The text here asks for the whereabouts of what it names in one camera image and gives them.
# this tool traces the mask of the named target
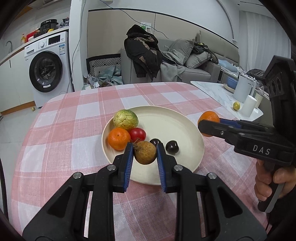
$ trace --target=pink and white tablecloth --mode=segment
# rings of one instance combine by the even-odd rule
[[[90,174],[108,164],[101,146],[103,128],[118,110],[143,105],[173,109],[195,124],[207,110],[234,119],[217,101],[185,83],[119,85],[53,98],[34,120],[17,159],[11,198],[19,233],[74,172]],[[204,137],[204,142],[196,173],[216,173],[266,225],[254,193],[255,159],[235,153],[223,139]],[[175,218],[175,195],[159,186],[130,181],[126,193],[114,194],[116,240],[173,240]]]

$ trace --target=bolt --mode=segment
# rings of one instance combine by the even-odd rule
[[[73,174],[73,177],[75,178],[75,179],[79,179],[79,178],[81,178],[81,172],[75,172],[74,174]]]
[[[116,166],[113,165],[113,164],[111,164],[111,165],[107,166],[107,169],[108,169],[109,171],[114,171],[114,170],[116,169]]]
[[[175,169],[176,171],[182,171],[183,167],[182,167],[181,165],[175,165],[175,166],[174,166],[174,169]]]
[[[216,179],[217,178],[217,175],[215,173],[211,172],[211,173],[208,174],[208,177],[210,179]]]

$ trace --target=blue container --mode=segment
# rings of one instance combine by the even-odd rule
[[[231,89],[234,89],[237,87],[237,83],[238,80],[231,78],[231,77],[227,77],[227,86]]]

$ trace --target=faucet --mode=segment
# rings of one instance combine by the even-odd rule
[[[8,43],[10,43],[10,52],[9,53],[11,53],[12,52],[12,42],[11,41],[7,41],[7,43],[6,43],[5,46],[7,46]]]

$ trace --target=gray pillow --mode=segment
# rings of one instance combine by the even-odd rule
[[[193,39],[177,39],[171,46],[170,52],[176,50],[185,56],[183,64],[189,58],[189,55],[194,47]]]
[[[196,69],[208,60],[212,58],[212,55],[208,52],[203,52],[201,54],[192,53],[184,64],[185,67],[189,69]]]

